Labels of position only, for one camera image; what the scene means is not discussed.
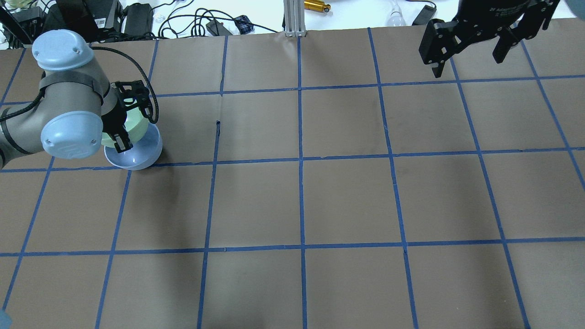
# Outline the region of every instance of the black strap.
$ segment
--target black strap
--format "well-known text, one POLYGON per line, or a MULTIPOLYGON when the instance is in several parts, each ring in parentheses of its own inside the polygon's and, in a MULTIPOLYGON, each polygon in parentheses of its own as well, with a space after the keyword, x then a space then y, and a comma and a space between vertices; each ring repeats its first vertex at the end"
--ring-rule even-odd
POLYGON ((85 73, 77 72, 77 71, 62 71, 62 72, 54 72, 45 78, 42 78, 39 82, 39 90, 44 90, 48 86, 55 84, 55 83, 62 83, 62 82, 71 82, 71 83, 80 83, 88 86, 91 88, 96 94, 98 94, 99 99, 104 104, 104 98, 102 95, 104 92, 102 91, 102 87, 99 82, 91 76, 88 76, 85 73))
MULTIPOLYGON (((5 116, 5 115, 8 113, 8 110, 9 110, 9 109, 10 109, 10 108, 7 108, 7 109, 5 109, 5 110, 2 112, 2 116, 5 116)), ((20 153, 22 153, 22 154, 25 154, 25 155, 31 155, 31 154, 33 154, 33 153, 30 153, 30 152, 28 152, 27 150, 23 149, 22 147, 20 147, 20 146, 19 146, 19 145, 18 145, 18 144, 17 144, 17 143, 14 141, 14 139, 12 139, 12 136, 10 136, 10 132, 8 131, 8 127, 7 127, 7 125, 6 125, 6 122, 7 122, 7 120, 4 120, 4 121, 2 121, 2 123, 1 123, 0 125, 1 125, 1 127, 2 127, 2 132, 4 133, 4 137, 6 137, 6 140, 7 140, 7 141, 10 143, 10 145, 12 145, 12 147, 13 147, 13 148, 15 148, 15 149, 16 149, 18 152, 20 152, 20 153)))
POLYGON ((4 156, 2 149, 0 149, 0 157, 2 158, 2 167, 6 166, 6 157, 4 156))

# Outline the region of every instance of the black power brick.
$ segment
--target black power brick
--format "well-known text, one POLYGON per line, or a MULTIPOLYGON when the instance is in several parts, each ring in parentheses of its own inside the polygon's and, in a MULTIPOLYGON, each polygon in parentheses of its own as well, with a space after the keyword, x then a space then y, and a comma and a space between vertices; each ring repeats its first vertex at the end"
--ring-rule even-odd
POLYGON ((435 16, 435 12, 437 11, 436 8, 433 8, 429 5, 425 5, 421 12, 418 13, 417 18, 414 19, 412 25, 426 25, 433 16, 435 16))
POLYGON ((124 9, 126 26, 124 33, 143 36, 152 31, 152 7, 149 4, 133 4, 124 9))

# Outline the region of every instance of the light blue joint cover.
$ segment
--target light blue joint cover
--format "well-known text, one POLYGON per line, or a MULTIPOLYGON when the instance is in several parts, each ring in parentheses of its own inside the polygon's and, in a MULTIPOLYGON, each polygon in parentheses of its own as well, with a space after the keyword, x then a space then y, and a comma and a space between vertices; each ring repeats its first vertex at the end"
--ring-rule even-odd
POLYGON ((89 63, 94 59, 94 51, 79 34, 52 30, 33 42, 33 56, 46 71, 67 71, 89 63))
POLYGON ((0 329, 10 329, 11 324, 12 320, 8 314, 4 313, 4 311, 0 309, 0 329))
POLYGON ((580 19, 585 19, 585 1, 583 0, 567 0, 569 9, 580 19))
POLYGON ((43 149, 61 159, 82 159, 101 146, 102 119, 92 112, 73 111, 47 123, 40 133, 43 149))

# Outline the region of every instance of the black device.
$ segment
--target black device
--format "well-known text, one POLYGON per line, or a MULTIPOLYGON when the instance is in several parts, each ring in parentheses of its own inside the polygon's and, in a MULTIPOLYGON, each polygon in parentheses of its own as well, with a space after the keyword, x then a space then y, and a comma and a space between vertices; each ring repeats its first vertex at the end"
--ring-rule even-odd
MULTIPOLYGON (((32 7, 12 13, 12 17, 32 41, 35 41, 43 31, 44 12, 40 7, 32 7)), ((23 43, 9 29, 4 29, 4 36, 10 48, 23 47, 23 43)))
POLYGON ((105 39, 109 32, 120 32, 121 23, 119 0, 57 0, 49 8, 43 31, 70 29, 94 42, 105 39))
POLYGON ((226 29, 223 24, 218 22, 217 19, 210 20, 209 23, 205 24, 205 27, 212 36, 232 35, 232 32, 228 31, 228 29, 226 29))
POLYGON ((436 7, 431 7, 429 5, 425 5, 422 9, 421 12, 418 13, 417 18, 414 19, 414 21, 412 22, 412 25, 426 25, 429 20, 431 20, 433 18, 433 16, 435 16, 435 13, 437 11, 436 7))
POLYGON ((236 17, 233 22, 236 24, 236 27, 240 31, 241 35, 246 35, 254 31, 254 24, 252 24, 246 15, 236 17))
POLYGON ((445 61, 473 43, 500 37, 492 53, 502 63, 510 48, 522 39, 532 39, 548 29, 560 0, 460 0, 451 22, 431 19, 418 51, 425 64, 435 64, 433 73, 440 77, 445 61), (517 27, 512 24, 522 16, 517 27))
POLYGON ((143 36, 152 32, 152 7, 149 4, 130 5, 123 13, 126 15, 125 34, 143 36))

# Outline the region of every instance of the power adapter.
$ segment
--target power adapter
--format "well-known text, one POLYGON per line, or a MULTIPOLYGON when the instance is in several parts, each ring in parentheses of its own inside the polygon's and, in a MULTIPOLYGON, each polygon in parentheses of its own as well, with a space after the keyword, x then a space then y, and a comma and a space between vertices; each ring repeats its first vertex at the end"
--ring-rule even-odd
POLYGON ((126 26, 124 33, 143 36, 152 31, 152 7, 149 4, 133 4, 124 9, 126 26))
POLYGON ((431 18, 435 16, 436 11, 437 8, 425 5, 421 9, 421 12, 418 13, 417 18, 414 19, 414 22, 412 22, 412 25, 426 25, 429 22, 429 20, 431 20, 431 18))
POLYGON ((205 27, 207 27, 207 31, 209 31, 212 36, 232 35, 232 32, 226 29, 217 19, 210 20, 209 23, 205 24, 205 27))

